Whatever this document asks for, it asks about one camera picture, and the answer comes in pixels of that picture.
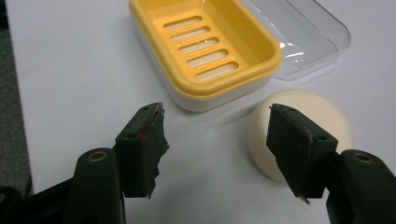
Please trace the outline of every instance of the soap bar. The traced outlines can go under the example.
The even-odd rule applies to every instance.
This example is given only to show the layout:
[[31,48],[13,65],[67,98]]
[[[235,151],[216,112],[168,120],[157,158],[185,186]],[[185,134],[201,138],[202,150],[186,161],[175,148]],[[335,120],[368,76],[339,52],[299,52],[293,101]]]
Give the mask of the soap bar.
[[343,112],[325,97],[305,90],[286,90],[267,97],[253,112],[247,125],[247,150],[254,163],[270,178],[285,183],[276,165],[276,158],[266,145],[270,106],[293,107],[312,119],[338,140],[336,152],[353,148],[352,130]]

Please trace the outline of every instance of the round soap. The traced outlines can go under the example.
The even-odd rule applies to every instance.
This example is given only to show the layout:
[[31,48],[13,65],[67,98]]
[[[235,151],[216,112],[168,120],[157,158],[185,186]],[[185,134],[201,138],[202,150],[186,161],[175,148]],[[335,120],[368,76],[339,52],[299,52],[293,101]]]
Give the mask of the round soap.
[[280,183],[285,178],[276,165],[276,158],[266,145],[272,104],[291,106],[313,120],[338,140],[336,151],[352,149],[353,137],[348,121],[341,110],[328,99],[312,91],[287,90],[266,98],[253,112],[247,126],[247,149],[256,165]]

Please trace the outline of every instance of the red mark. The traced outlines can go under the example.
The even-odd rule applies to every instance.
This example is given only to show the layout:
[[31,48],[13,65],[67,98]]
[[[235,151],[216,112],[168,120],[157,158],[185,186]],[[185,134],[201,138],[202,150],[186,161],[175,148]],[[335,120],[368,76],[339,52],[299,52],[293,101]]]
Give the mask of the red mark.
[[146,142],[148,140],[148,136],[147,135],[139,135],[138,140],[139,140],[139,142]]

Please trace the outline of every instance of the white surface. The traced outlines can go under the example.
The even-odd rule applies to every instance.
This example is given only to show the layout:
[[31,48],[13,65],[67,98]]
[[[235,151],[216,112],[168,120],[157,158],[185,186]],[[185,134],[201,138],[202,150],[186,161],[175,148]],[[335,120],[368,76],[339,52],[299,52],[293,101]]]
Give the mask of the white surface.
[[293,82],[272,79],[193,114],[171,101],[127,1],[7,1],[35,192],[71,177],[83,152],[112,147],[139,107],[163,101],[171,149],[152,199],[126,200],[130,223],[329,223],[325,199],[294,198],[262,175],[245,145],[248,115],[260,101],[307,89],[337,104],[355,147],[396,173],[396,2],[319,2],[351,33],[338,64]]
[[306,90],[285,90],[268,96],[254,110],[247,125],[247,150],[251,159],[269,177],[286,184],[276,164],[276,157],[266,145],[268,123],[273,104],[288,105],[299,110],[338,140],[336,151],[353,148],[352,129],[343,112],[323,96]]

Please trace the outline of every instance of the drainage slot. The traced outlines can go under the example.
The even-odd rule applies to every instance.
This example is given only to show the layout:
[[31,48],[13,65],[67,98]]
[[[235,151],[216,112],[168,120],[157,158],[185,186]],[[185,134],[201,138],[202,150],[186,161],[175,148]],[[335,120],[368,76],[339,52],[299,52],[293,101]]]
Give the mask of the drainage slot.
[[172,35],[171,38],[175,41],[181,41],[181,40],[196,37],[198,35],[206,34],[209,31],[210,31],[209,27],[204,26],[204,27],[200,27],[197,29],[189,30],[188,32],[183,32],[180,34]]
[[202,20],[202,17],[200,17],[200,16],[189,17],[189,18],[186,18],[186,19],[183,19],[180,21],[168,22],[163,26],[163,28],[165,28],[167,30],[176,30],[176,29],[184,27],[184,26],[195,24],[201,20]]
[[236,70],[237,68],[238,68],[237,63],[226,63],[222,66],[217,67],[217,68],[200,73],[196,76],[196,78],[198,81],[208,81],[209,79],[219,77],[226,73],[230,73],[230,72]]
[[188,60],[187,65],[189,67],[198,67],[200,65],[203,65],[206,63],[211,63],[211,62],[214,62],[215,60],[224,58],[227,55],[228,55],[228,51],[225,49],[221,49],[221,50],[206,54],[204,56]]
[[219,43],[219,40],[217,38],[213,37],[213,38],[209,38],[209,39],[199,41],[197,43],[182,47],[182,48],[178,49],[178,51],[180,51],[180,53],[188,54],[188,53],[200,50],[200,49],[206,49],[206,48],[215,46],[218,43]]

